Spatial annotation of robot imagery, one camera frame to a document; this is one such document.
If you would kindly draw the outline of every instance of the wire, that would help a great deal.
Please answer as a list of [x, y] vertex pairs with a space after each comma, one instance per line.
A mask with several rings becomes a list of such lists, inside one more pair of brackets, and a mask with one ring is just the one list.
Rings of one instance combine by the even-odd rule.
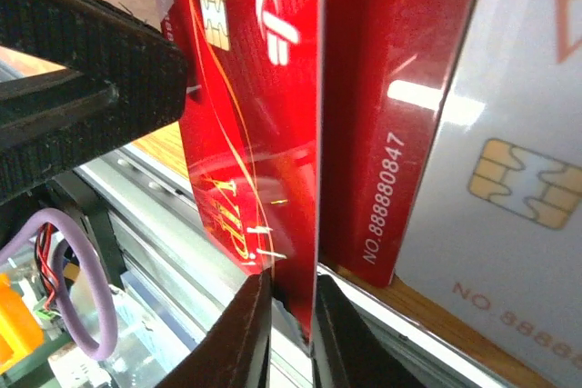
[[[117, 317], [113, 297], [109, 291], [109, 285], [107, 284], [105, 273], [99, 263], [95, 249], [71, 217], [53, 208], [42, 209], [33, 214], [18, 234], [0, 250], [0, 265], [4, 264], [8, 258], [14, 256], [27, 243], [28, 239], [36, 234], [46, 223], [58, 229], [68, 243], [60, 243], [53, 253], [52, 265], [54, 267], [55, 279], [61, 284], [55, 290], [56, 306], [63, 317], [67, 330], [79, 348], [87, 356], [96, 361], [104, 360], [113, 353], [117, 345]], [[75, 252], [79, 260], [80, 268], [85, 272], [91, 288], [91, 294], [93, 295], [99, 318], [101, 343], [96, 342], [83, 326], [71, 302], [71, 297], [66, 290], [66, 286], [64, 286], [63, 259], [69, 244]]]

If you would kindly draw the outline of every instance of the wooden surface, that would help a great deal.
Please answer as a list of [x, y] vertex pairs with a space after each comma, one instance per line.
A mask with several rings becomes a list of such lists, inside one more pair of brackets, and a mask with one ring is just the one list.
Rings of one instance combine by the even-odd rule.
[[[106, 0], [114, 5], [123, 6], [137, 17], [151, 25], [157, 25], [154, 0]], [[135, 142], [144, 152], [152, 155], [176, 173], [187, 177], [186, 162], [179, 130], [172, 124]], [[377, 289], [362, 283], [347, 271], [340, 274], [366, 289], [389, 306], [411, 319], [417, 320], [427, 330], [435, 333], [459, 350], [491, 368], [496, 373], [518, 386], [551, 386], [523, 364], [501, 351], [482, 335], [467, 327], [453, 315], [430, 302], [427, 298], [406, 286], [396, 278], [386, 289]]]

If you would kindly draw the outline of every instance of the card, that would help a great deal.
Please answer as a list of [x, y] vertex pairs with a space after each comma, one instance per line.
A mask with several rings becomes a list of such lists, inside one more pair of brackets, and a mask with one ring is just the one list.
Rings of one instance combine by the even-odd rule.
[[248, 274], [272, 269], [309, 338], [323, 0], [157, 2], [195, 60], [180, 127], [207, 234]]
[[386, 286], [472, 0], [326, 0], [321, 251]]

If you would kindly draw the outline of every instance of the purple cable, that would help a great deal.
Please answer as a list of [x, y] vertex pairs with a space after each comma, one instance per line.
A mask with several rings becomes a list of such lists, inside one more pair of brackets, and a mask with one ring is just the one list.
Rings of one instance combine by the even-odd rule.
[[71, 302], [71, 297], [66, 287], [63, 286], [65, 278], [63, 276], [62, 258], [67, 244], [59, 244], [53, 256], [52, 267], [60, 285], [59, 289], [56, 290], [56, 305], [63, 317], [67, 330], [81, 350], [90, 358], [102, 361], [108, 358], [117, 346], [117, 317], [113, 297], [95, 249], [71, 217], [62, 211], [52, 208], [42, 209], [34, 213], [18, 234], [0, 250], [0, 265], [4, 264], [11, 256], [14, 256], [45, 223], [53, 224], [61, 231], [79, 259], [81, 269], [85, 272], [91, 287], [91, 293], [97, 309], [101, 343], [96, 342], [83, 326]]

